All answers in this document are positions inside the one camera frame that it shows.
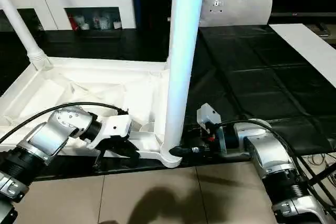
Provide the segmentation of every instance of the white cloth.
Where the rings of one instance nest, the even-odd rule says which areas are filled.
[[[272,0],[203,0],[199,26],[265,25]]]

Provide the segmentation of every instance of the tile floor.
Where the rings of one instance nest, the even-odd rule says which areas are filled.
[[[251,163],[32,184],[17,224],[273,224]]]

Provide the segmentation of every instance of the black tablecloth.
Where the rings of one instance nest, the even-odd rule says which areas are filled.
[[[0,34],[1,93],[29,64],[14,34]],[[99,32],[48,31],[36,34],[48,56],[165,61],[169,31],[133,29]],[[185,125],[196,123],[205,102],[222,120],[269,121],[302,155],[332,152],[336,139],[336,89],[268,26],[201,28],[198,33]],[[184,160],[182,166],[243,161],[246,158]],[[88,176],[164,168],[160,162],[105,158],[103,170],[92,157],[59,156],[42,178]]]

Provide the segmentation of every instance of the white pole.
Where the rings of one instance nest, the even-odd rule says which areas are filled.
[[[4,10],[4,13],[14,28],[17,36],[25,46],[30,62],[37,70],[50,68],[51,64],[48,57],[36,44],[36,41],[22,20],[16,7],[14,7],[10,0],[0,0],[0,7]]]
[[[170,68],[169,91],[165,137],[161,146],[162,157],[170,163],[181,160],[172,156],[169,150],[181,141],[201,7],[202,0],[172,0],[167,61],[167,68]]]

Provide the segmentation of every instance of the white plastic tray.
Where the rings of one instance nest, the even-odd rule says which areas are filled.
[[[164,141],[169,83],[165,62],[52,57],[50,61],[54,67],[49,71],[36,71],[29,65],[0,98],[1,136],[49,107],[65,102],[102,102],[128,109],[133,119],[130,141],[140,149],[142,158],[164,163],[160,147]],[[98,120],[115,113],[97,106],[82,107],[97,114]],[[1,144],[0,151],[14,148],[48,117],[49,114],[27,124]],[[70,138],[60,155],[97,155],[97,152],[85,148],[85,142]],[[117,155],[106,152],[106,156]]]

